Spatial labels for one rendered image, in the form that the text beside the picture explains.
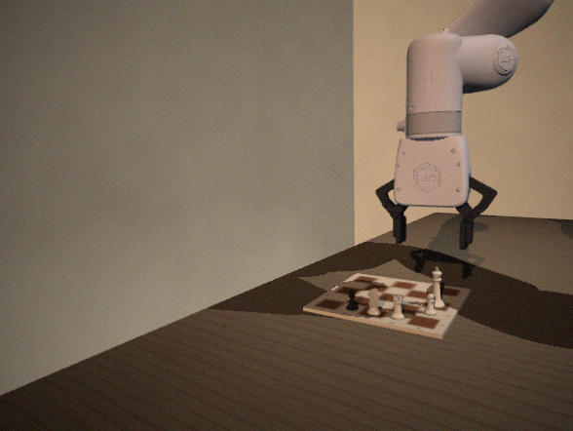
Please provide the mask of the white pawn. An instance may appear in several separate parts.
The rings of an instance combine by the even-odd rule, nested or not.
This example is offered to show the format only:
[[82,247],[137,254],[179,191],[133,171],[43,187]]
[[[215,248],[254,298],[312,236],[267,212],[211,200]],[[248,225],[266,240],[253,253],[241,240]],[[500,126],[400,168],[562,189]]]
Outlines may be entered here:
[[437,315],[437,311],[434,309],[434,295],[433,294],[427,294],[427,301],[428,301],[428,305],[427,308],[424,310],[424,314],[426,315]]

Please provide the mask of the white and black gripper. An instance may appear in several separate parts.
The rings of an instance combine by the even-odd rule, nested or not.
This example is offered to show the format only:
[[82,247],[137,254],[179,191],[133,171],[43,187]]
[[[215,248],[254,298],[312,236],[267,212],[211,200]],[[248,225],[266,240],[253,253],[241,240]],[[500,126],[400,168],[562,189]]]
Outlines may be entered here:
[[[473,209],[468,203],[471,188],[482,195]],[[397,204],[388,195],[393,189]],[[462,217],[461,250],[466,250],[473,243],[474,219],[497,195],[495,189],[471,177],[468,142],[461,133],[408,135],[400,139],[395,182],[392,179],[377,188],[375,193],[393,218],[396,244],[406,240],[406,217],[403,213],[408,206],[455,208]]]

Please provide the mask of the white knight chess piece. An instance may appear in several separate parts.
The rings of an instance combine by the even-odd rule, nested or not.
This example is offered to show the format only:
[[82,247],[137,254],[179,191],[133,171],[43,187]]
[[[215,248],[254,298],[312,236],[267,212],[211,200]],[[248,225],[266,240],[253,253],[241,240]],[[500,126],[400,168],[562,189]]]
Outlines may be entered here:
[[377,289],[372,289],[367,293],[369,296],[369,309],[367,310],[368,315],[377,316],[381,314],[379,310],[379,294]]

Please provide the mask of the checkered chessboard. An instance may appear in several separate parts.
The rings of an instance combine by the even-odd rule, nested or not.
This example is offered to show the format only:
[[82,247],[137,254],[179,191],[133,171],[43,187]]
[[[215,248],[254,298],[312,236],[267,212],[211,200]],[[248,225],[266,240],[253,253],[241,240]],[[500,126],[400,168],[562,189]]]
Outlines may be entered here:
[[[356,273],[330,291],[319,296],[303,307],[303,311],[350,321],[370,324],[378,327],[416,333],[442,339],[456,315],[465,303],[471,289],[440,285],[440,298],[443,308],[434,308],[437,315],[424,314],[427,308],[427,294],[433,293],[434,284],[407,281]],[[371,289],[379,294],[380,315],[367,314]],[[355,291],[355,303],[358,310],[346,309],[349,304],[349,290]],[[402,312],[405,318],[391,318],[394,311],[393,294],[402,295]]]

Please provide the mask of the white chess king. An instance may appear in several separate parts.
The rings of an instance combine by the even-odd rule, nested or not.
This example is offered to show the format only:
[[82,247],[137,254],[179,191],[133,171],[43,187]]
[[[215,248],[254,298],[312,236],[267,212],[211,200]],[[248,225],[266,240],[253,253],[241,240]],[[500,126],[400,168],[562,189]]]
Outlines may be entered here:
[[436,270],[432,272],[433,277],[432,280],[434,281],[434,287],[433,287],[433,294],[434,294],[434,300],[435,302],[433,302],[434,308],[443,308],[444,307],[444,303],[440,298],[440,287],[439,287],[439,282],[441,281],[441,272],[438,271],[439,268],[436,267]]

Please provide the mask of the white rook chess piece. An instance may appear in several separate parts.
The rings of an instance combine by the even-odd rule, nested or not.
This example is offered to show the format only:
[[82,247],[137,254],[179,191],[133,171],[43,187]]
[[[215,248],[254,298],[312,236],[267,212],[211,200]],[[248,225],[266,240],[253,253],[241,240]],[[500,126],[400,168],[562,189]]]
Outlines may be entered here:
[[391,318],[396,319],[396,320],[402,320],[405,318],[405,315],[402,313],[401,310],[401,304],[402,304],[402,295],[398,294],[398,296],[396,294],[393,295],[393,301],[394,301],[394,312],[391,314]]

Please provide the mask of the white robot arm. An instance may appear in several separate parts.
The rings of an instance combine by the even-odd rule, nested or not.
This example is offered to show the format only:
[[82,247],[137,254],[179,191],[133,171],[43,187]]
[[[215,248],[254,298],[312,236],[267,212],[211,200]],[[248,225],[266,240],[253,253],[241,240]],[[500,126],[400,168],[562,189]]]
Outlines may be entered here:
[[463,94],[511,79],[518,55],[507,38],[538,21],[553,2],[478,0],[442,33],[413,40],[407,49],[406,117],[397,131],[461,133]]

